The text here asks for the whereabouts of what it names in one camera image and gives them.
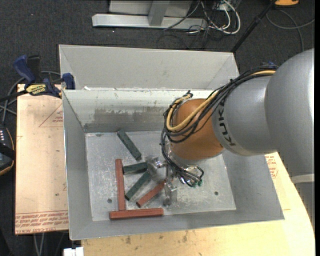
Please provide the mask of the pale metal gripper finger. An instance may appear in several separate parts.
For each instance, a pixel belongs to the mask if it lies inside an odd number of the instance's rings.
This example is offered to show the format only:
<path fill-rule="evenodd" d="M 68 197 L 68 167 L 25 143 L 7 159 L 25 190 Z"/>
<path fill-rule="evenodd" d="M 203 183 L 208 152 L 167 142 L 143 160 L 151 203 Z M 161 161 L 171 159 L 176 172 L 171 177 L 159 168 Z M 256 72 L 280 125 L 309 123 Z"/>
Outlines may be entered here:
<path fill-rule="evenodd" d="M 172 182 L 166 182 L 164 184 L 165 199 L 163 201 L 164 206 L 171 206 L 178 201 L 178 188 Z"/>
<path fill-rule="evenodd" d="M 152 177 L 155 177 L 158 174 L 158 169 L 159 169 L 158 164 L 160 163 L 159 157 L 155 155 L 149 155 L 145 158 L 145 162 L 147 165 L 148 173 Z"/>

